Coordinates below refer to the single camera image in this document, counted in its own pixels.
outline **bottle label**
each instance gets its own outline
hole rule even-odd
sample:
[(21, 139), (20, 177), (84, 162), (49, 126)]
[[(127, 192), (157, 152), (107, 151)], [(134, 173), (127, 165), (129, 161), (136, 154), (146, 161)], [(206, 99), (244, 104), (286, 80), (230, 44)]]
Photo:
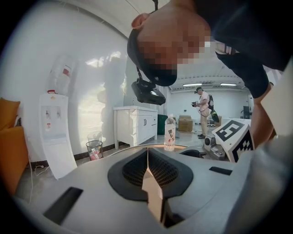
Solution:
[(172, 124), (165, 125), (165, 143), (175, 144), (175, 126)]

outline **orange cushion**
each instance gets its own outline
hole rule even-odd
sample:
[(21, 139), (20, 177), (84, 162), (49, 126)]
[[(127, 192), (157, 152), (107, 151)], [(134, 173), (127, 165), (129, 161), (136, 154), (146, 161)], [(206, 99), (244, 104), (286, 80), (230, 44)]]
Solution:
[(14, 127), (20, 101), (0, 99), (0, 131)]

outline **cabinet door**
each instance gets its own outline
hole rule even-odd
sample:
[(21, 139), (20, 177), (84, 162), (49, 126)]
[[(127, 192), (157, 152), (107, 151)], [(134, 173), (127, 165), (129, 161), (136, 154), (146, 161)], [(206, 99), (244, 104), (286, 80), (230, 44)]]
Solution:
[(137, 116), (137, 142), (147, 139), (152, 133), (152, 116)]
[(152, 125), (157, 124), (157, 112), (152, 114)]

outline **ceiling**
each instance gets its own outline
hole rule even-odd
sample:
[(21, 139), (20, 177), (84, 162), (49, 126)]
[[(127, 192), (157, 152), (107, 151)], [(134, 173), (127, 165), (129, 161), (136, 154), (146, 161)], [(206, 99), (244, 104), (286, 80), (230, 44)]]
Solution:
[[(162, 7), (169, 0), (159, 0)], [(131, 32), (132, 20), (141, 13), (152, 12), (152, 0), (67, 0), (66, 3), (76, 5), (102, 18), (126, 37)], [(194, 87), (183, 87), (184, 84), (202, 83), (206, 89), (217, 90), (247, 90), (243, 81), (217, 59), (213, 49), (204, 48), (200, 57), (193, 64), (178, 66), (178, 78), (170, 86), (171, 92), (192, 91)], [(221, 83), (234, 83), (235, 87), (223, 87)]]

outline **white wall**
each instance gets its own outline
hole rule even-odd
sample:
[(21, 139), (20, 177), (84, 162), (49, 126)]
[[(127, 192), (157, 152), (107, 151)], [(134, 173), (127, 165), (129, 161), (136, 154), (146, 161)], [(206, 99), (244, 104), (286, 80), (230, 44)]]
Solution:
[[(77, 61), (68, 108), (73, 154), (86, 152), (92, 131), (102, 131), (104, 146), (114, 143), (113, 107), (123, 105), (127, 40), (100, 21), (76, 7), (43, 2), (10, 40), (0, 66), (0, 96), (21, 101), (19, 114), (32, 161), (46, 160), (39, 140), (38, 100), (62, 54)], [(97, 67), (85, 63), (91, 59), (99, 60)]]
[[(223, 118), (240, 118), (243, 116), (241, 113), (243, 106), (248, 106), (247, 92), (208, 91), (207, 93), (212, 95), (214, 108)], [(200, 114), (191, 106), (194, 101), (199, 101), (199, 95), (194, 92), (173, 93), (168, 103), (168, 114), (173, 114), (177, 119), (179, 115), (190, 115), (192, 119), (200, 122)]]
[(164, 96), (166, 98), (166, 103), (164, 104), (164, 115), (168, 115), (168, 109), (171, 103), (171, 92), (169, 87), (164, 87)]

